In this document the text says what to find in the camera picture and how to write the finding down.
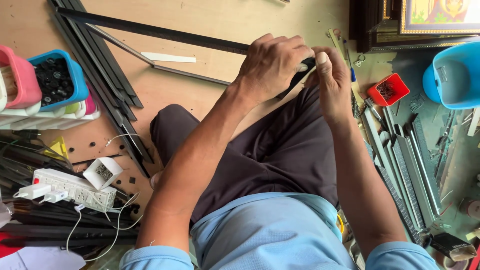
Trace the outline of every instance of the blue plastic container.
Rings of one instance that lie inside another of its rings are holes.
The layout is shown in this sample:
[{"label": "blue plastic container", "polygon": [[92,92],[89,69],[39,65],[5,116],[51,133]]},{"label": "blue plastic container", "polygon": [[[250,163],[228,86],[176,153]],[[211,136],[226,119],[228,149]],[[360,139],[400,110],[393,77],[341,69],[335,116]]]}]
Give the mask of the blue plastic container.
[{"label": "blue plastic container", "polygon": [[423,90],[452,110],[480,106],[480,41],[439,52],[423,74]]},{"label": "blue plastic container", "polygon": [[64,58],[67,62],[68,72],[73,83],[73,94],[70,98],[64,101],[56,102],[40,108],[40,111],[53,111],[70,104],[74,104],[85,100],[88,97],[88,88],[85,83],[84,73],[80,65],[70,58],[70,55],[60,49],[55,49],[38,56],[27,59],[32,65],[40,64],[47,60],[47,58]]}]

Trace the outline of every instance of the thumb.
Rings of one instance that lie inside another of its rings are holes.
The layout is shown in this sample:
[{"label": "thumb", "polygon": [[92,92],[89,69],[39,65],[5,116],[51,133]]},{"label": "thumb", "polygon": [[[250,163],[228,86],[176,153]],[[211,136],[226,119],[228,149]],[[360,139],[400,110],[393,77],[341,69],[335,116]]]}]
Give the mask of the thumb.
[{"label": "thumb", "polygon": [[333,87],[336,82],[332,76],[332,62],[324,51],[315,55],[315,65],[317,66],[317,73],[320,79],[320,89],[322,89],[322,86],[326,88]]}]

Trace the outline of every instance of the tape roll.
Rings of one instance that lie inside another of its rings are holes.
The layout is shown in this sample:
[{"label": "tape roll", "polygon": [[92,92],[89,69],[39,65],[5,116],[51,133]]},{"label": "tape roll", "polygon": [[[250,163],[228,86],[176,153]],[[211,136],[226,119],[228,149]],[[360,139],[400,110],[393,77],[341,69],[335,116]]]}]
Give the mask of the tape roll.
[{"label": "tape roll", "polygon": [[466,270],[468,266],[468,260],[452,261],[450,258],[447,258],[439,252],[436,253],[435,257],[438,264],[443,266],[446,270]]}]

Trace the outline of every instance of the white paper strip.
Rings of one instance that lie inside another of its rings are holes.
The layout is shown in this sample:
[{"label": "white paper strip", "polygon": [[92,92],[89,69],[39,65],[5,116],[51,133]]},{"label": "white paper strip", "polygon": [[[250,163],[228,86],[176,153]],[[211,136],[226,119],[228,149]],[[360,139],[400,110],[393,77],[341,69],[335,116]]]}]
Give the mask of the white paper strip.
[{"label": "white paper strip", "polygon": [[196,62],[195,57],[176,56],[176,55],[156,53],[156,52],[141,52],[141,54],[152,61],[185,62],[185,63]]}]

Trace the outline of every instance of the white paper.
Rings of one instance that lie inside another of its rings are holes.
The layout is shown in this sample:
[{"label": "white paper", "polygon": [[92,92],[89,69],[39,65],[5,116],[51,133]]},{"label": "white paper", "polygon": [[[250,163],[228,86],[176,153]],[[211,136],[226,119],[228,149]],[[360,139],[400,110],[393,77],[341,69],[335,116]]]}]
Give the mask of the white paper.
[{"label": "white paper", "polygon": [[141,54],[152,61],[185,62],[185,63],[197,62],[197,59],[195,57],[176,56],[176,55],[156,53],[156,52],[141,52]]},{"label": "white paper", "polygon": [[28,270],[18,252],[0,258],[1,270]]},{"label": "white paper", "polygon": [[27,246],[17,253],[25,264],[20,270],[79,270],[85,265],[80,255],[56,246]]}]

